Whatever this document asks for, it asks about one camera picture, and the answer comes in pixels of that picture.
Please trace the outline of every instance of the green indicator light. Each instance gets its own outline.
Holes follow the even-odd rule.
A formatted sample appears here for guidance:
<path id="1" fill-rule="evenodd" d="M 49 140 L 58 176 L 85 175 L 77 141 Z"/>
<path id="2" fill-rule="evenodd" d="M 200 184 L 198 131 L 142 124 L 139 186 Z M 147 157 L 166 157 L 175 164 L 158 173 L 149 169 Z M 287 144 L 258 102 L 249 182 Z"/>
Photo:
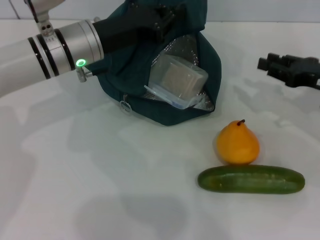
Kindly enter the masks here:
<path id="1" fill-rule="evenodd" d="M 78 61 L 76 61 L 75 65 L 76 65 L 77 67 L 82 67 L 82 66 L 86 65 L 86 60 L 84 60 L 84 59 L 79 59 Z"/>

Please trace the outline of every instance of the cucumber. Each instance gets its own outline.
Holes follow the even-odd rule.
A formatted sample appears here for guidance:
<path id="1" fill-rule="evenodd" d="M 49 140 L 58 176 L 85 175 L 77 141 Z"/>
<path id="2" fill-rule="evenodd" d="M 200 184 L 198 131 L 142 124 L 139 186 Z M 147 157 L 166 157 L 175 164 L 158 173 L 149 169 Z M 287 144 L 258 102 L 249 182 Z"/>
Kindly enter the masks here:
<path id="1" fill-rule="evenodd" d="M 229 165 L 209 168 L 198 176 L 199 186 L 219 193 L 292 194 L 305 186 L 296 171 L 263 165 Z"/>

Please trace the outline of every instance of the teal bag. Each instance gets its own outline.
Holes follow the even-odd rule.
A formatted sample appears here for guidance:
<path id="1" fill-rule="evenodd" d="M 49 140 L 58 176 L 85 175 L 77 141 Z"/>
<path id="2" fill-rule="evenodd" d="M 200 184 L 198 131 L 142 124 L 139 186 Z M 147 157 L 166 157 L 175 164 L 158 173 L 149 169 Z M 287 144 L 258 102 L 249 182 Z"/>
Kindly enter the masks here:
<path id="1" fill-rule="evenodd" d="M 186 21 L 174 26 L 161 45 L 142 42 L 107 54 L 103 60 L 87 68 L 98 77 L 102 89 L 110 97 L 118 102 L 125 99 L 125 104 L 129 104 L 134 112 L 165 126 L 176 125 L 213 112 L 221 84 L 221 61 L 214 48 L 200 33 L 205 28 L 207 0 L 136 0 L 135 2 L 150 6 L 158 4 L 175 6 L 184 3 Z M 129 1 L 126 0 L 109 18 L 123 15 L 128 7 Z M 193 107 L 181 110 L 164 101 L 143 97 L 153 60 L 171 41 L 184 35 L 195 35 L 198 65 L 208 73 L 204 91 L 214 105 L 212 110 Z"/>

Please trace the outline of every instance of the white table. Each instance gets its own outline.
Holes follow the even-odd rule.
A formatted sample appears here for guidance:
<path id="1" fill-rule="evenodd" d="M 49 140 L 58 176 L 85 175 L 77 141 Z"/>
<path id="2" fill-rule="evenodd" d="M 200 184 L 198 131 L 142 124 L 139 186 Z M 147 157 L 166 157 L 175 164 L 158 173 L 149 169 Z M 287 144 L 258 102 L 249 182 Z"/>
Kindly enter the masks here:
<path id="1" fill-rule="evenodd" d="M 55 27 L 71 21 L 52 21 Z M 38 33 L 0 21 L 0 45 Z M 96 77 L 76 73 L 0 99 L 1 240 L 318 240 L 320 91 L 287 88 L 257 70 L 269 52 L 320 56 L 320 24 L 208 23 L 222 61 L 216 111 L 173 127 L 127 116 Z M 204 191 L 195 179 L 221 163 L 217 133 L 246 119 L 257 164 L 301 172 L 292 195 Z"/>

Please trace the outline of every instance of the yellow pear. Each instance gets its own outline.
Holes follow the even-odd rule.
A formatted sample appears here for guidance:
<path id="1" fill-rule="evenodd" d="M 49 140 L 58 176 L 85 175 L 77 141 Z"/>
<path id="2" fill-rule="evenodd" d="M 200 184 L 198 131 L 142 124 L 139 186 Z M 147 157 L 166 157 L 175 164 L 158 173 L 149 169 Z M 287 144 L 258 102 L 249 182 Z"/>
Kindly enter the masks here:
<path id="1" fill-rule="evenodd" d="M 246 126 L 245 120 L 233 121 L 216 139 L 220 157 L 230 164 L 249 164 L 257 159 L 260 145 L 256 135 Z"/>

